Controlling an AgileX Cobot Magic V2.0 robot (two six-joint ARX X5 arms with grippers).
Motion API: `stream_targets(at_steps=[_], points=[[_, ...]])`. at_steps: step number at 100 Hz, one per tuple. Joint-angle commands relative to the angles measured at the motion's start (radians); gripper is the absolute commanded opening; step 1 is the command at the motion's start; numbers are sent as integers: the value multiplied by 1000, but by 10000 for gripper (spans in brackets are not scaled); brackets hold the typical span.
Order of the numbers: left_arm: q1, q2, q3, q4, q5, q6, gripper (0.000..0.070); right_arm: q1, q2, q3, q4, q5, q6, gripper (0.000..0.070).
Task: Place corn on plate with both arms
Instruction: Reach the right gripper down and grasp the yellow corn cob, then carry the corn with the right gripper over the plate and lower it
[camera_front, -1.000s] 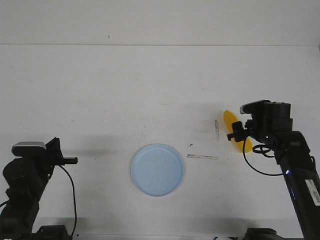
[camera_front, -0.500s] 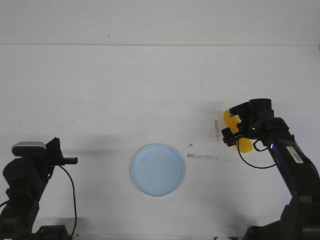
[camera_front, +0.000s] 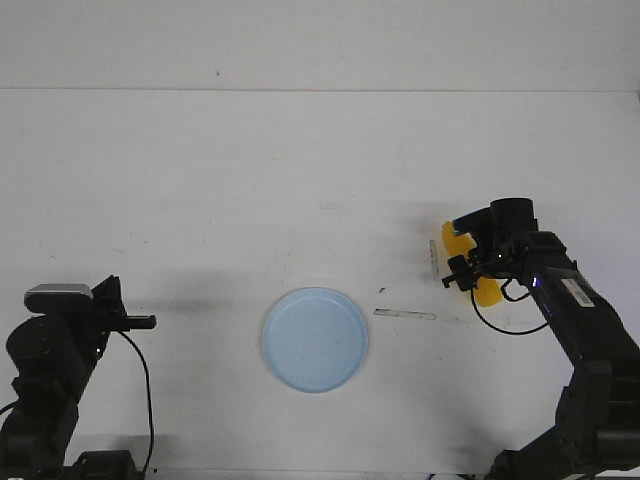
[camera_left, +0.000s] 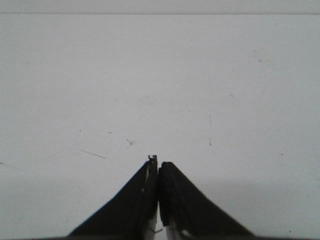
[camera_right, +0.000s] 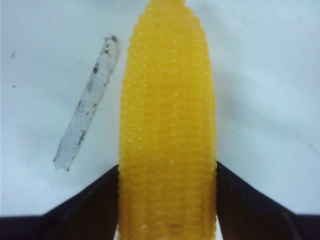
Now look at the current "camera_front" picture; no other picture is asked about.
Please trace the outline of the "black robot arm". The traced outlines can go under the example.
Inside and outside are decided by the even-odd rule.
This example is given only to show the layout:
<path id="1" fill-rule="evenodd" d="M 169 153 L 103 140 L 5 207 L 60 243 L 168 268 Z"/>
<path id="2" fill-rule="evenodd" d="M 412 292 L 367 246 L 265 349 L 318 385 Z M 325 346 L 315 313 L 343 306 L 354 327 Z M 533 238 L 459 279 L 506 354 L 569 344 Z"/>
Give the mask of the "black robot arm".
<path id="1" fill-rule="evenodd" d="M 1 412 L 4 479 L 143 479 L 128 450 L 85 451 L 71 465 L 66 451 L 79 403 L 111 334 L 151 330 L 153 315 L 131 316 L 121 281 L 110 275 L 95 287 L 40 284 L 24 294 L 31 317 L 8 337 L 17 398 Z"/>
<path id="2" fill-rule="evenodd" d="M 573 365 L 555 423 L 519 450 L 504 450 L 489 479 L 593 479 L 639 466 L 639 347 L 611 304 L 542 231 L 527 198 L 494 200 L 447 222 L 450 275 L 474 307 L 508 296 L 517 281 L 540 309 Z"/>

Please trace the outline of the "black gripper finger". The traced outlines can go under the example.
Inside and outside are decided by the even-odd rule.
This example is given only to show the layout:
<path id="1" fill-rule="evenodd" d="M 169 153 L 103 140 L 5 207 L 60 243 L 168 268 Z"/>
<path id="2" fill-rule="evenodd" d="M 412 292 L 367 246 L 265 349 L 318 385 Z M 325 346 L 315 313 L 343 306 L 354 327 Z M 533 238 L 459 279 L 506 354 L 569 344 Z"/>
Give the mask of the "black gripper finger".
<path id="1" fill-rule="evenodd" d="M 478 286 L 480 275 L 464 255 L 456 255 L 447 260 L 450 274 L 441 279 L 445 288 L 456 283 L 460 291 L 471 291 Z"/>

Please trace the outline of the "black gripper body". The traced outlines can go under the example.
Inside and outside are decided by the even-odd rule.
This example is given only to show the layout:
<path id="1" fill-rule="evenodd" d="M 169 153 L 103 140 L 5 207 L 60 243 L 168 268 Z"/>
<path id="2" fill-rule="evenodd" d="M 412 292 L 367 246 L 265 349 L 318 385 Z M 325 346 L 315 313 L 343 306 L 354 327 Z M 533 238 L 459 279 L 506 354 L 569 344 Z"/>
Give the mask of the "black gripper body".
<path id="1" fill-rule="evenodd" d="M 494 200 L 452 224 L 456 235 L 469 234 L 474 240 L 473 262 L 478 273 L 488 278 L 515 277 L 523 257 L 517 237 L 538 230 L 533 201 L 522 197 Z"/>
<path id="2" fill-rule="evenodd" d="M 121 281 L 110 275 L 92 289 L 92 305 L 103 329 L 112 332 L 152 330 L 157 325 L 155 315 L 129 315 L 122 297 Z"/>

